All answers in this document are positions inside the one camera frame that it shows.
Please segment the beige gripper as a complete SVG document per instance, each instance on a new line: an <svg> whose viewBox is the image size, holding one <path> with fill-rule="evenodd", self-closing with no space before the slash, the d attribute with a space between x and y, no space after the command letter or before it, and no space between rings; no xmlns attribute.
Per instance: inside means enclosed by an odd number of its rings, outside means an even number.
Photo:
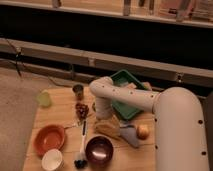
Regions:
<svg viewBox="0 0 213 171"><path fill-rule="evenodd" d="M115 117L107 120L96 120L93 128L95 132L111 138L118 138L120 136L119 121Z"/></svg>

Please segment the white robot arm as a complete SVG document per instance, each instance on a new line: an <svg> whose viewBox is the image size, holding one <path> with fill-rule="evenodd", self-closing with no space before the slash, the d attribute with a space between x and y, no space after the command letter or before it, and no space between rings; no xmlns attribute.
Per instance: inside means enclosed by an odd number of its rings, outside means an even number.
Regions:
<svg viewBox="0 0 213 171"><path fill-rule="evenodd" d="M112 100L155 115L156 171L210 171L203 109L194 93L182 87L162 92L120 87L108 76L89 89L98 119L112 116Z"/></svg>

